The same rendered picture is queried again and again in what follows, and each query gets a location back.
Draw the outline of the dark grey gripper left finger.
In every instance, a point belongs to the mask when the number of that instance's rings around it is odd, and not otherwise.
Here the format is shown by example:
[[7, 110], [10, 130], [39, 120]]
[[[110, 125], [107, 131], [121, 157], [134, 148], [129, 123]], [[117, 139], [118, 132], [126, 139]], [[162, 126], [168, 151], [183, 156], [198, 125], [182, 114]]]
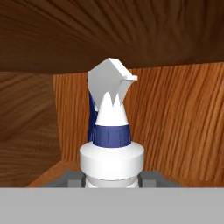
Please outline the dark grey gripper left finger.
[[85, 186], [86, 175], [82, 171], [65, 171], [59, 178], [43, 184], [42, 187], [75, 187]]

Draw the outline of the white and blue spray bottle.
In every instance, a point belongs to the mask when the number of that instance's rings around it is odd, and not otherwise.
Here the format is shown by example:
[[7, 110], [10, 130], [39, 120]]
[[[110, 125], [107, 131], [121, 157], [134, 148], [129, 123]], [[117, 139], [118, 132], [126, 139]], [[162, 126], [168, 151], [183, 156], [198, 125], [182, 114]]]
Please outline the white and blue spray bottle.
[[87, 73], [89, 128], [80, 147], [88, 188], [138, 188], [144, 147], [131, 140], [123, 99], [137, 77], [119, 59], [107, 58]]

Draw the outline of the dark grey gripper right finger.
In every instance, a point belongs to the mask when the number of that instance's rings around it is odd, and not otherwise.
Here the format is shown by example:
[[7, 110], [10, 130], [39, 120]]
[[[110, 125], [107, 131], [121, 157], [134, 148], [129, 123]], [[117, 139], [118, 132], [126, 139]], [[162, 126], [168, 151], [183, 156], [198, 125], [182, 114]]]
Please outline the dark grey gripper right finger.
[[181, 184], [165, 178], [159, 171], [142, 171], [138, 179], [141, 188], [181, 187]]

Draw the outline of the brown wooden cabinet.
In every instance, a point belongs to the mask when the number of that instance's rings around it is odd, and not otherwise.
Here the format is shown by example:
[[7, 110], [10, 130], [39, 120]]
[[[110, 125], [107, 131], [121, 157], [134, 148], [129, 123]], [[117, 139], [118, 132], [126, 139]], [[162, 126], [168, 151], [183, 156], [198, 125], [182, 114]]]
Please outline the brown wooden cabinet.
[[144, 166], [224, 187], [224, 0], [0, 0], [0, 187], [79, 166], [90, 69], [119, 59]]

